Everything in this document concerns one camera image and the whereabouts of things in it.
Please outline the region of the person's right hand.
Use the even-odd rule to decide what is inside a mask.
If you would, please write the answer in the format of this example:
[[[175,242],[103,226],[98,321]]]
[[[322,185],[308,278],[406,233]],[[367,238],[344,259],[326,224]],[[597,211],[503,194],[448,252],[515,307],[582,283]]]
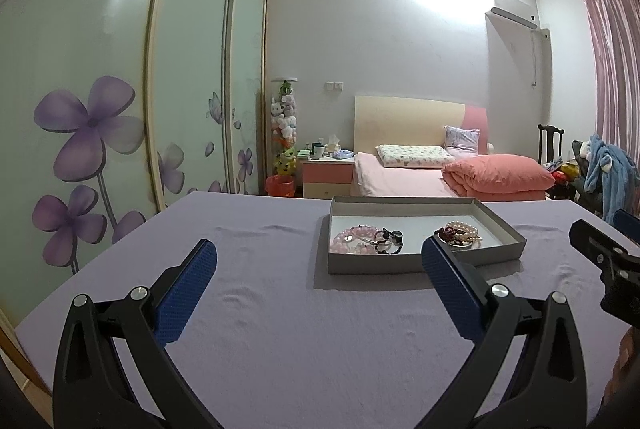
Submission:
[[[626,381],[632,365],[639,357],[639,330],[630,327],[620,341],[620,354],[614,364],[612,378],[605,387],[602,405],[607,405]]]

